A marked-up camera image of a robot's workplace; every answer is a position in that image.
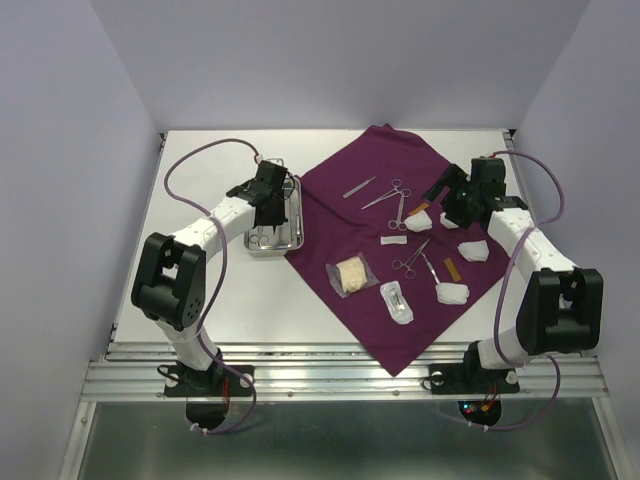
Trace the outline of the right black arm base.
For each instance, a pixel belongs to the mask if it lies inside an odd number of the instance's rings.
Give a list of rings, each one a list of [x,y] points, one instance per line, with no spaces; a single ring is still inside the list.
[[[421,385],[434,395],[516,394],[520,385],[514,369],[488,370],[481,366],[478,341],[461,362],[434,363]]]

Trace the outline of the long steel forceps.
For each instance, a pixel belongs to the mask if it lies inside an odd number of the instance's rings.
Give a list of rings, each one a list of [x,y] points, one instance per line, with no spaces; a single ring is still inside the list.
[[[362,210],[365,210],[373,205],[376,205],[384,200],[387,200],[388,198],[391,198],[393,196],[396,195],[400,195],[403,198],[409,197],[412,194],[412,191],[409,188],[404,188],[403,187],[403,182],[400,179],[393,179],[391,182],[391,189],[382,194],[380,197],[370,201],[369,203],[367,203],[366,205],[364,205],[362,207]]]

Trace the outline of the straight steel scissors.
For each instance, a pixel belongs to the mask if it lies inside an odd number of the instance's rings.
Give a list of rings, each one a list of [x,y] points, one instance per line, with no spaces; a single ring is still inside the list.
[[[249,244],[255,249],[262,249],[270,246],[271,238],[262,230],[249,235]]]

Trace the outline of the steel bandage scissors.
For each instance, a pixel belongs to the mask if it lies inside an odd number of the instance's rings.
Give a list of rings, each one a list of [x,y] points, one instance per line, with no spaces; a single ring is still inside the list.
[[[403,221],[403,213],[404,213],[404,205],[405,205],[405,196],[404,195],[400,195],[399,196],[399,203],[398,203],[398,208],[397,208],[397,213],[396,216],[390,220],[388,222],[388,227],[392,230],[398,230],[398,231],[406,231],[407,230],[407,226]]]

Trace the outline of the stainless steel instrument tray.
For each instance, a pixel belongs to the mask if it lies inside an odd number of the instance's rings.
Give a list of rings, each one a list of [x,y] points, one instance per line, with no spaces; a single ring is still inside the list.
[[[304,219],[302,211],[302,189],[300,179],[294,176],[285,183],[288,199],[285,201],[285,212],[288,219],[276,228],[256,227],[244,235],[244,247],[252,256],[281,256],[289,251],[299,249],[304,243]],[[270,246],[255,249],[249,244],[249,235],[262,230],[271,238]]]

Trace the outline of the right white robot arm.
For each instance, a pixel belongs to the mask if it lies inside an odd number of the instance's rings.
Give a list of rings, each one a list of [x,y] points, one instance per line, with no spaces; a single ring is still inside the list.
[[[592,350],[600,340],[602,275],[564,256],[526,203],[507,195],[503,155],[475,158],[469,172],[448,166],[423,196],[440,202],[457,226],[479,225],[507,254],[506,271],[519,272],[527,283],[512,327],[495,326],[490,338],[469,345],[459,363],[430,366],[423,383],[438,395],[484,393],[494,386],[516,392],[507,378],[517,368],[547,353]]]

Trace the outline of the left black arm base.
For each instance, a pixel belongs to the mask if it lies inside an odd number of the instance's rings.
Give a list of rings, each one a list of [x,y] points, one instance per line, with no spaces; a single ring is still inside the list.
[[[251,387],[246,381],[253,379],[251,365],[236,365],[237,374],[213,363],[206,371],[191,369],[181,362],[161,364],[156,372],[164,379],[163,395],[168,398],[249,398]]]

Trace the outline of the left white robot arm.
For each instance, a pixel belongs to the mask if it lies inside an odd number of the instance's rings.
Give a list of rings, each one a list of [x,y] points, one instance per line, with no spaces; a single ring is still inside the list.
[[[295,179],[283,165],[262,161],[255,176],[231,188],[213,210],[177,232],[153,233],[145,240],[131,302],[155,322],[176,352],[174,364],[158,368],[166,396],[208,397],[224,391],[232,373],[204,329],[224,279],[207,298],[207,263],[221,254],[225,275],[228,243],[257,227],[285,224],[285,204],[294,191]]]

